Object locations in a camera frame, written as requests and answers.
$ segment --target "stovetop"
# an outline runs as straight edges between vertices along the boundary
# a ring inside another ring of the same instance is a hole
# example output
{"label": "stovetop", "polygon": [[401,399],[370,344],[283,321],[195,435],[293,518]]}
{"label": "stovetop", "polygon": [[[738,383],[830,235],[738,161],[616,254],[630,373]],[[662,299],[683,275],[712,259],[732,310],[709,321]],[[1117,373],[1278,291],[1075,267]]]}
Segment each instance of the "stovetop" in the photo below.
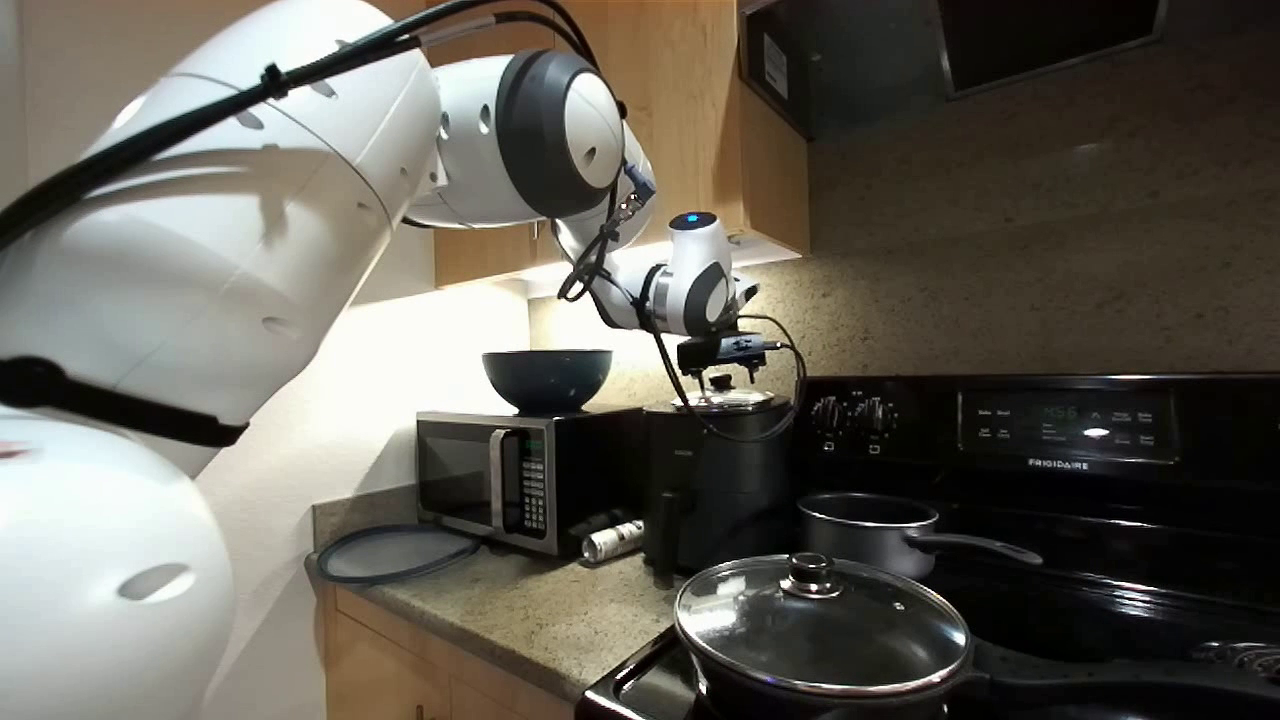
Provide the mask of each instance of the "stovetop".
{"label": "stovetop", "polygon": [[[924,502],[941,527],[1046,556],[946,549],[920,575],[968,619],[981,672],[1122,672],[1088,699],[962,690],[948,716],[1280,716],[1280,380],[824,378],[792,445],[798,493]],[[715,713],[665,633],[582,716]]]}

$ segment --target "kitchen cabinet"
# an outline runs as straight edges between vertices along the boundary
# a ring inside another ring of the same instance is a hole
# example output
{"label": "kitchen cabinet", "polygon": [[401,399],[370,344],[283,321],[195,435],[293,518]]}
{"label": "kitchen cabinet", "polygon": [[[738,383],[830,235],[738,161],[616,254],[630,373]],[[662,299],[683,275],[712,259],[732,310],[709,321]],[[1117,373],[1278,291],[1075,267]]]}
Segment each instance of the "kitchen cabinet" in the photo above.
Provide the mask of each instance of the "kitchen cabinet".
{"label": "kitchen cabinet", "polygon": [[322,594],[330,720],[567,720],[556,698],[354,589]]}
{"label": "kitchen cabinet", "polygon": [[[565,0],[596,49],[604,80],[657,169],[665,220],[709,209],[732,235],[810,245],[810,146],[738,78],[742,0]],[[539,30],[447,42],[430,58],[478,58],[556,43]],[[435,284],[556,259],[547,226],[506,231],[435,231]]]}

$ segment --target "saucepan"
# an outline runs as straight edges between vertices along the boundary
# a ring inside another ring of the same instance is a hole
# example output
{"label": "saucepan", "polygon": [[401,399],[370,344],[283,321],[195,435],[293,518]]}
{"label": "saucepan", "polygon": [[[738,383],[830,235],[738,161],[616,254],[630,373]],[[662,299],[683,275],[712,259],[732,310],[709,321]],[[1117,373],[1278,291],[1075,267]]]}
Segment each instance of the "saucepan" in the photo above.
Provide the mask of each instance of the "saucepan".
{"label": "saucepan", "polygon": [[962,698],[999,707],[1142,699],[1153,707],[1280,713],[1280,690],[1229,667],[1055,664],[985,646],[934,589],[822,554],[743,556],[688,575],[677,633],[722,716],[948,716]]}
{"label": "saucepan", "polygon": [[1042,554],[963,533],[938,533],[941,513],[875,493],[811,493],[799,495],[806,549],[860,562],[893,575],[929,575],[938,549],[996,554],[1016,564],[1046,564]]}

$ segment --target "black microwave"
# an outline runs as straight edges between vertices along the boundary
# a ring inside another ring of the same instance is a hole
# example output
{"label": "black microwave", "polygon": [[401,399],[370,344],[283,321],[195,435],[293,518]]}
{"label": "black microwave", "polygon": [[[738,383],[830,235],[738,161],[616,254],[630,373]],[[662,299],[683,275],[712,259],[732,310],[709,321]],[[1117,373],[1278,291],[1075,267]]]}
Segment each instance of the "black microwave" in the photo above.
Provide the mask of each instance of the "black microwave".
{"label": "black microwave", "polygon": [[419,413],[416,495],[430,526],[577,556],[596,527],[644,518],[644,413]]}

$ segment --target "pot lid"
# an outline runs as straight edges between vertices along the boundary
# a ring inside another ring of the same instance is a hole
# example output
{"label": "pot lid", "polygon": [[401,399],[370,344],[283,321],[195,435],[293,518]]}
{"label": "pot lid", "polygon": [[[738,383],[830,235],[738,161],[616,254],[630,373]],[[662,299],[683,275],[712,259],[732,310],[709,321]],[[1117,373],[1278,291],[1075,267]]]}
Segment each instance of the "pot lid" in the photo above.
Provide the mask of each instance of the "pot lid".
{"label": "pot lid", "polygon": [[830,699],[948,684],[971,648],[963,617],[934,589],[822,554],[688,575],[677,629],[732,676]]}

